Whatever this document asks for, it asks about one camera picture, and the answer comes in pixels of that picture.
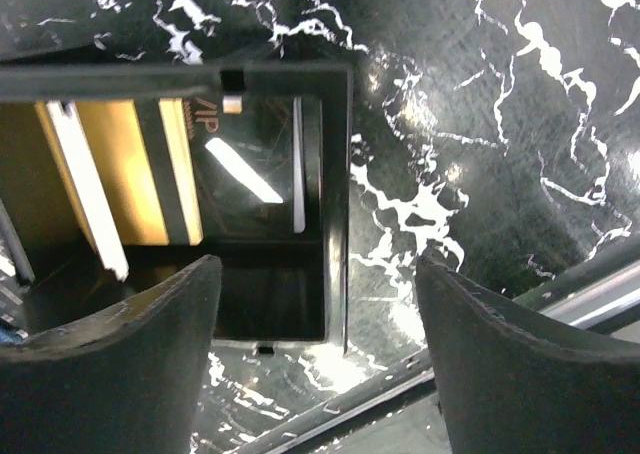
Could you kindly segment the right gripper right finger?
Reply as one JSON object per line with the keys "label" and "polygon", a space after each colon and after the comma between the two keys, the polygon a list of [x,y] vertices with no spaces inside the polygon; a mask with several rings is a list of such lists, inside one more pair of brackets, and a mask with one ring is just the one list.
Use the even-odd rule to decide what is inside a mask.
{"label": "right gripper right finger", "polygon": [[454,452],[638,452],[638,344],[553,320],[426,255],[415,287]]}

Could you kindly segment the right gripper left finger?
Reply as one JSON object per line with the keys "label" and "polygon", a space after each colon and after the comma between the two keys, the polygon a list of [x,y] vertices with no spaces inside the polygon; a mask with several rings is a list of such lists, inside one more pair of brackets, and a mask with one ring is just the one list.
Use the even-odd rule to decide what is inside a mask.
{"label": "right gripper left finger", "polygon": [[186,453],[221,292],[206,255],[156,286],[1,347],[4,453]]}

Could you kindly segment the black card tray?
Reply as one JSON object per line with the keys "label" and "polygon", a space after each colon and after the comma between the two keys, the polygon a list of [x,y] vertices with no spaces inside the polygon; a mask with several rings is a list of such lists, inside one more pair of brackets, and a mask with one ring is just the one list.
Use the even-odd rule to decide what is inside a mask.
{"label": "black card tray", "polygon": [[27,330],[212,255],[215,344],[344,350],[352,89],[331,62],[3,66]]}

